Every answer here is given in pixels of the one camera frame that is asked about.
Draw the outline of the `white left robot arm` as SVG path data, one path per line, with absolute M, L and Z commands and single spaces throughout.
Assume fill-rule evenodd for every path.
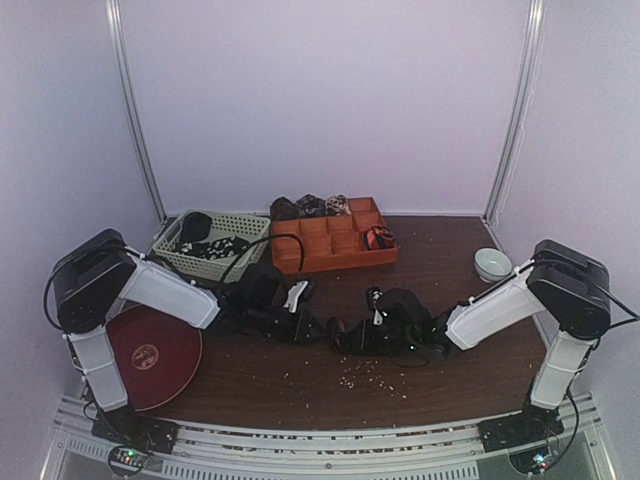
M 61 259 L 43 310 L 62 332 L 106 429 L 123 444 L 144 433 L 140 413 L 171 402 L 196 376 L 204 335 L 257 335 L 305 345 L 324 327 L 306 309 L 313 280 L 288 281 L 266 263 L 235 281 L 200 281 L 107 229 Z

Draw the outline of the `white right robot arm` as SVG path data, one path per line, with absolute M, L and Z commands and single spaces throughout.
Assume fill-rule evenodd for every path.
M 556 332 L 512 423 L 517 438 L 530 442 L 557 417 L 591 350 L 610 329 L 609 286 L 603 263 L 547 239 L 504 279 L 438 316 L 408 289 L 370 288 L 370 315 L 347 333 L 345 349 L 433 363 L 469 351 L 522 320 L 554 320 Z

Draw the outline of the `red navy striped tie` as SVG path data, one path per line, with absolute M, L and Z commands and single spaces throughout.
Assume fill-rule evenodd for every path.
M 361 354 L 364 345 L 363 321 L 348 330 L 346 324 L 339 317 L 331 317 L 327 321 L 326 333 L 332 349 L 343 354 Z

